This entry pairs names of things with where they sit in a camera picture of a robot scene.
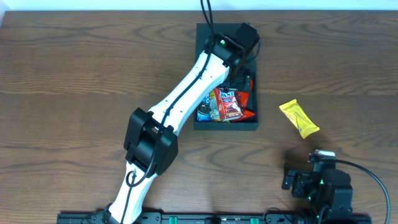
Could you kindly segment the yellow snack bar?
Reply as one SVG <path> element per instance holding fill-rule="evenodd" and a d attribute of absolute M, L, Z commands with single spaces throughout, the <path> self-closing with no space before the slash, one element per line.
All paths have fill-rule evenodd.
<path fill-rule="evenodd" d="M 320 128 L 305 114 L 296 99 L 280 105 L 279 109 L 297 128 L 303 139 L 320 130 Z"/>

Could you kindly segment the blue Oreo cookie pack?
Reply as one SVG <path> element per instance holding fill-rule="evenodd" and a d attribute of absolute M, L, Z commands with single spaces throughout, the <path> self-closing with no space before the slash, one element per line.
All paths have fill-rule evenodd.
<path fill-rule="evenodd" d="M 197 107 L 197 121 L 198 122 L 209 122 L 211 121 L 210 116 L 210 99 L 209 96 L 205 96 Z"/>

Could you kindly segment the red jerky snack bag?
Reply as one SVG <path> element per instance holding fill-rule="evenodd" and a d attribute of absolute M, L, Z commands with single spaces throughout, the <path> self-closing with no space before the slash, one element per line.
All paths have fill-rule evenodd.
<path fill-rule="evenodd" d="M 232 122 L 236 123 L 238 121 L 242 121 L 248 118 L 252 118 L 255 113 L 252 112 L 251 110 L 248 109 L 248 101 L 249 101 L 249 97 L 251 95 L 251 90 L 253 88 L 253 81 L 250 82 L 250 89 L 249 92 L 243 92 L 243 91 L 236 91 L 235 92 L 235 97 L 237 99 L 237 102 L 239 104 L 239 107 L 241 108 L 242 111 L 242 116 L 240 118 L 237 119 L 233 119 Z"/>

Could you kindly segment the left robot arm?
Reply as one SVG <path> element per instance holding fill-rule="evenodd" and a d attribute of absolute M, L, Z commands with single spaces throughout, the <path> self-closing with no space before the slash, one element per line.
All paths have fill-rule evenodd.
<path fill-rule="evenodd" d="M 238 80 L 238 73 L 254 46 L 257 34 L 213 34 L 187 76 L 148 111 L 137 108 L 129 118 L 124 148 L 126 173 L 116 200 L 105 214 L 107 223 L 134 223 L 154 179 L 178 154 L 177 137 L 205 95 Z"/>

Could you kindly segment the yellow seed snack bag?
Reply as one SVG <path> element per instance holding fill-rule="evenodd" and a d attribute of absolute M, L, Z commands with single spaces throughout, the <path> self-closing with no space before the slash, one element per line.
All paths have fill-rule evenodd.
<path fill-rule="evenodd" d="M 218 109 L 218 104 L 216 100 L 215 91 L 212 90 L 209 94 L 209 110 L 210 110 L 210 118 L 212 121 L 220 122 L 220 112 Z"/>

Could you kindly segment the red Hello Panda box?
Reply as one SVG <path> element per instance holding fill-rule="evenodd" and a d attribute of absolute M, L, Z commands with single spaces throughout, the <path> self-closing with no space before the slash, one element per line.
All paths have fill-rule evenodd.
<path fill-rule="evenodd" d="M 231 121 L 242 117 L 243 112 L 235 97 L 234 91 L 214 89 L 220 121 Z"/>

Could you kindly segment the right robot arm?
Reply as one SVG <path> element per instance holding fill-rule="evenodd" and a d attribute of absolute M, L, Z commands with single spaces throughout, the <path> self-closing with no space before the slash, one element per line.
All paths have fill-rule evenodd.
<path fill-rule="evenodd" d="M 292 223 L 371 224 L 371 217 L 353 213 L 353 188 L 349 174 L 338 169 L 300 172 L 286 169 L 282 189 L 294 198 L 308 201 L 309 207 L 290 218 Z"/>

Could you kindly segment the dark green box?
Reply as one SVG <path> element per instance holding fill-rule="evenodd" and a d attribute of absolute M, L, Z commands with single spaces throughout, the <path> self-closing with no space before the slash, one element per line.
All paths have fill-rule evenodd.
<path fill-rule="evenodd" d="M 196 41 L 195 41 L 195 59 L 197 60 L 199 54 L 203 51 L 205 40 L 210 34 L 210 30 L 207 24 L 197 23 L 196 26 Z M 201 122 L 195 117 L 193 120 L 193 128 L 195 130 L 217 130 L 217 131 L 255 131 L 259 126 L 259 109 L 258 109 L 258 97 L 257 97 L 257 65 L 256 61 L 252 59 L 243 66 L 244 71 L 250 71 L 252 76 L 252 90 L 249 94 L 247 109 L 255 113 L 253 117 L 241 120 L 228 122 Z"/>

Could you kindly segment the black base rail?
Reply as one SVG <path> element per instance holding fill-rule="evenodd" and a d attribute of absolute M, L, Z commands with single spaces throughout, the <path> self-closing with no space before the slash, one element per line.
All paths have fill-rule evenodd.
<path fill-rule="evenodd" d="M 314 217 L 268 212 L 263 215 L 216 215 L 216 214 L 166 214 L 144 212 L 137 219 L 138 224 L 284 224 L 284 223 L 328 223 Z M 105 212 L 95 213 L 60 213 L 56 224 L 107 224 L 116 223 Z"/>

